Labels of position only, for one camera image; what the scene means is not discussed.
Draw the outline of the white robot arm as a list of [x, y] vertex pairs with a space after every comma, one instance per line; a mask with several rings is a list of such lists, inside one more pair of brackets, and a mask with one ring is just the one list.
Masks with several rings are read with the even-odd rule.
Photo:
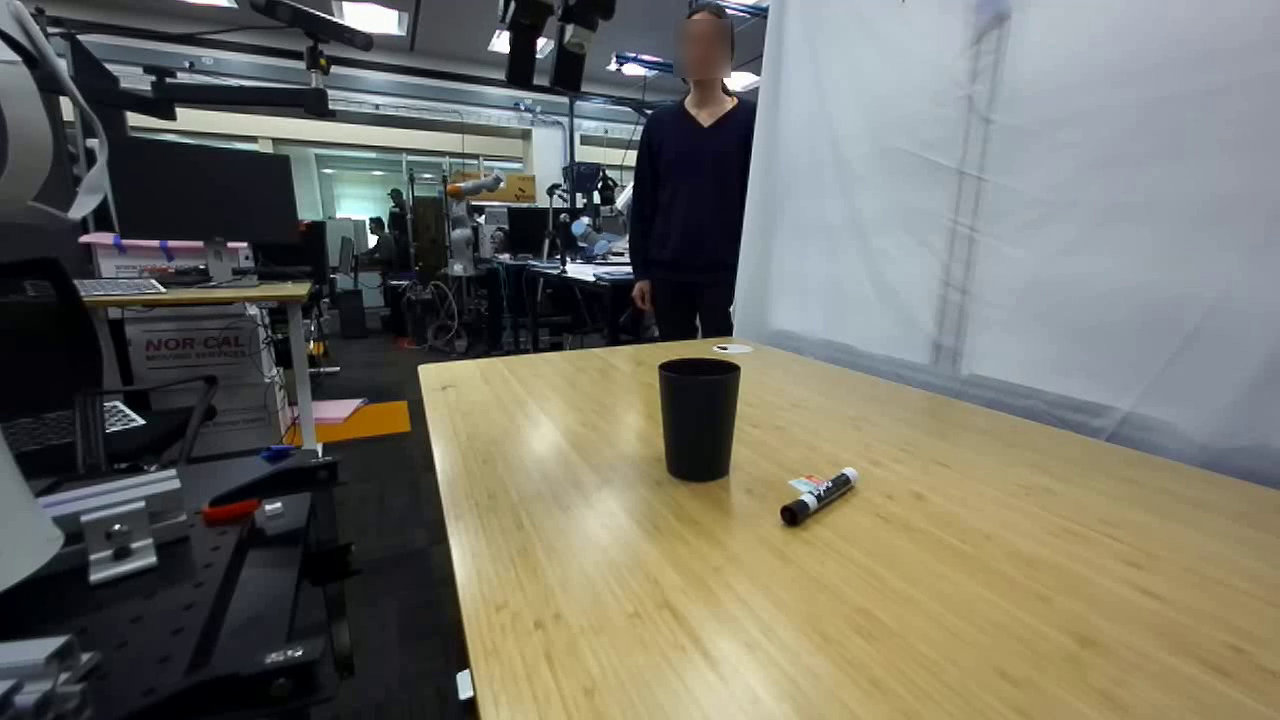
[[[0, 0], [0, 218], [84, 222], [109, 202], [109, 164], [96, 162], [70, 204], [39, 204], [56, 170], [60, 95], [84, 106], [70, 63], [28, 0]], [[39, 572], [64, 549], [64, 534], [35, 504], [10, 437], [0, 433], [0, 591]]]

